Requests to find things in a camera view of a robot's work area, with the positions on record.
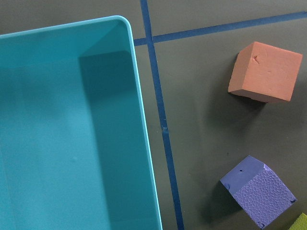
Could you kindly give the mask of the teal plastic bin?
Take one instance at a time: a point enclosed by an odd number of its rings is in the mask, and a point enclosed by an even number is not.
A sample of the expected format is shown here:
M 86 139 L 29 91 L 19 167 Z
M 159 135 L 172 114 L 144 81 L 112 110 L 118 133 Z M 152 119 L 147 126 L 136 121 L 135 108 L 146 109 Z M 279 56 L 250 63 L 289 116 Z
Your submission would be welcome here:
M 0 227 L 162 228 L 126 18 L 0 37 Z

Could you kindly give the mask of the orange foam block left side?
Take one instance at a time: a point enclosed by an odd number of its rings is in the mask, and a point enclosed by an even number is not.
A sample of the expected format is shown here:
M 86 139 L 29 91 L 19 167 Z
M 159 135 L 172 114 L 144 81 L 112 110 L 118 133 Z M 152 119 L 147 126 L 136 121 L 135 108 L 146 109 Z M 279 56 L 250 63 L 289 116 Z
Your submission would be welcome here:
M 253 42 L 236 58 L 228 92 L 264 103 L 291 101 L 303 55 Z

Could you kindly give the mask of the purple foam block left side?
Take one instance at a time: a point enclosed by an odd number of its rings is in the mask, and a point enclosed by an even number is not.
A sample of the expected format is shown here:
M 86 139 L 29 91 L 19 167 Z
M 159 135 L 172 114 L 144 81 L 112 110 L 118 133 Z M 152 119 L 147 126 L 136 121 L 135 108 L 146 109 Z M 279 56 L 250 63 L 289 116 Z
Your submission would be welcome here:
M 279 176 L 250 155 L 220 182 L 261 230 L 296 202 Z

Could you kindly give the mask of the yellow foam block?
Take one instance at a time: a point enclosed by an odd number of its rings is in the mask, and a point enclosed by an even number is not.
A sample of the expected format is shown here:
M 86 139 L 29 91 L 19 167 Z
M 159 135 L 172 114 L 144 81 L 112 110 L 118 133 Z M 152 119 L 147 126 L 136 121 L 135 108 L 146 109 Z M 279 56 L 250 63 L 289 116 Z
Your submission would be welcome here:
M 301 213 L 291 225 L 289 230 L 307 230 L 307 215 L 305 213 Z

